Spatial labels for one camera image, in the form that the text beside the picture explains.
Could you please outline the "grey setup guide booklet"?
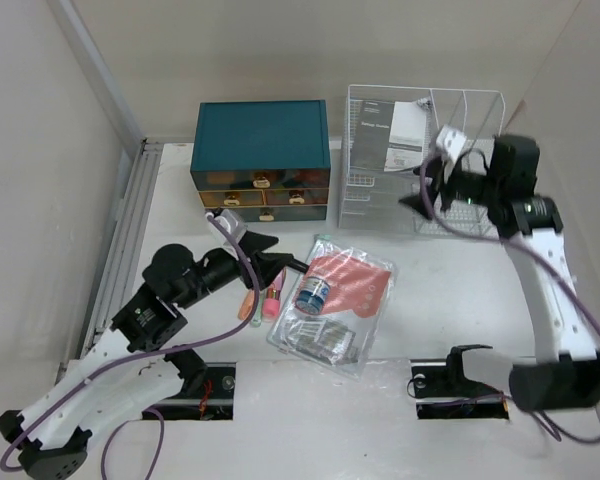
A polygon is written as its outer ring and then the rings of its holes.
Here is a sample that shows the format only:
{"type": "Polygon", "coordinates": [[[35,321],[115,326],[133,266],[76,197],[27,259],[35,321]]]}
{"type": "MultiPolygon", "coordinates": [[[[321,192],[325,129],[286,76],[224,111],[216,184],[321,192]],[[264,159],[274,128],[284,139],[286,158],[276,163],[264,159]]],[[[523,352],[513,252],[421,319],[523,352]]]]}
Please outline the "grey setup guide booklet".
{"type": "Polygon", "coordinates": [[[432,104],[364,100],[357,114],[350,164],[358,169],[403,173],[421,165],[428,146],[432,104]]]}

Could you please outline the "blue cleaning gel jar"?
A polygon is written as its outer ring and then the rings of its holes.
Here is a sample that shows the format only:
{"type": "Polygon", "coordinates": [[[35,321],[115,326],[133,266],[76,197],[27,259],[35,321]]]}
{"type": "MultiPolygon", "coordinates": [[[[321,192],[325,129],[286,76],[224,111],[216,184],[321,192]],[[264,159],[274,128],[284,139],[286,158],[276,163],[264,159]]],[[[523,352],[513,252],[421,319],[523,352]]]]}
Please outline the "blue cleaning gel jar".
{"type": "Polygon", "coordinates": [[[319,315],[329,296],[331,287],[326,280],[316,277],[305,277],[297,292],[294,306],[309,315],[319,315]]]}

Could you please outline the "clear mesh zip pouch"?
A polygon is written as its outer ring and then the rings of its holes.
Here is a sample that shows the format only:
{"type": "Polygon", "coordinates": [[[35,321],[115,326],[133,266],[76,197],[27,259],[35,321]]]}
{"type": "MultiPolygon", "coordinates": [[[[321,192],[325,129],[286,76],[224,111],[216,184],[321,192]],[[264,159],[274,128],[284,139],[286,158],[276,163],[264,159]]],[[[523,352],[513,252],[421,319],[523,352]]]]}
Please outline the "clear mesh zip pouch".
{"type": "Polygon", "coordinates": [[[368,361],[397,276],[396,265],[327,235],[315,237],[308,272],[293,285],[267,341],[285,354],[358,380],[368,361]],[[319,315],[294,306],[305,277],[327,281],[331,290],[319,315]]]}

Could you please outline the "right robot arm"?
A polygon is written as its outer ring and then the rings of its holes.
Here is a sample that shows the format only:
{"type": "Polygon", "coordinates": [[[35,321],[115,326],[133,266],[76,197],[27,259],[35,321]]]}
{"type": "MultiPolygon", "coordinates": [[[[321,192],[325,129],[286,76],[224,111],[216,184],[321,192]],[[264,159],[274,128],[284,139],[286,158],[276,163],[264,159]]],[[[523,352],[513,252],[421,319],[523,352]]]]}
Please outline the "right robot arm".
{"type": "Polygon", "coordinates": [[[496,136],[476,173],[462,166],[472,152],[465,143],[460,131],[441,130],[415,170],[420,193],[400,202],[435,222],[455,201],[486,209],[524,293],[535,357],[456,347],[443,369],[445,386],[464,394],[481,383],[509,393],[525,412],[590,409],[600,402],[600,328],[574,292],[557,205],[535,191],[539,146],[526,136],[496,136]]]}

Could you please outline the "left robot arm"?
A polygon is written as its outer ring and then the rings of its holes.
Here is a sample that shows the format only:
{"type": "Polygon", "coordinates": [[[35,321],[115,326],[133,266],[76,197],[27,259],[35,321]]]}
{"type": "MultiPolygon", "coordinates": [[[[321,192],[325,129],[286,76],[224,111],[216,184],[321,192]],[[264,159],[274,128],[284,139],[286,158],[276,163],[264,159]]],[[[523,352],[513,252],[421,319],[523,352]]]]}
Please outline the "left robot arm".
{"type": "Polygon", "coordinates": [[[141,418],[163,399],[197,394],[207,370],[197,348],[228,339],[246,325],[170,346],[187,324],[183,310],[233,281],[263,290],[286,267],[308,270],[289,253],[271,252],[278,242],[274,236],[218,233],[226,247],[201,260],[181,244],[157,250],[136,294],[85,357],[37,402],[0,416],[0,433],[9,444],[0,461],[2,471],[23,471],[31,479],[67,479],[102,435],[141,418]]]}

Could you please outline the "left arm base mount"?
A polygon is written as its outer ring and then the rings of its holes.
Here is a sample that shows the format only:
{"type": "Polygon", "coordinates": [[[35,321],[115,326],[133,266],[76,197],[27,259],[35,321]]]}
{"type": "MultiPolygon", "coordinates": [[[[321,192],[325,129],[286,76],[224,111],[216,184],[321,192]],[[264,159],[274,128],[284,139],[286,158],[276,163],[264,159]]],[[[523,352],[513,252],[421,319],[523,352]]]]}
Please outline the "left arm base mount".
{"type": "Polygon", "coordinates": [[[167,421],[232,420],[236,386],[235,363],[211,363],[200,386],[153,405],[167,421]]]}

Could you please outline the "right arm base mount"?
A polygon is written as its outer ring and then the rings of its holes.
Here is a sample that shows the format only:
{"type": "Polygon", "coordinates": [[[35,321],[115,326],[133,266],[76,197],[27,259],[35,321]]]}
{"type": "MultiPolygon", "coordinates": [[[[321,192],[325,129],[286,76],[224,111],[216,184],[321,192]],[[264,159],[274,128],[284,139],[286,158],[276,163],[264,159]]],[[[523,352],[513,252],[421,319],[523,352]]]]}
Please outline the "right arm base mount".
{"type": "Polygon", "coordinates": [[[413,360],[407,394],[419,420],[508,420],[507,401],[489,386],[452,377],[446,362],[413,360]]]}

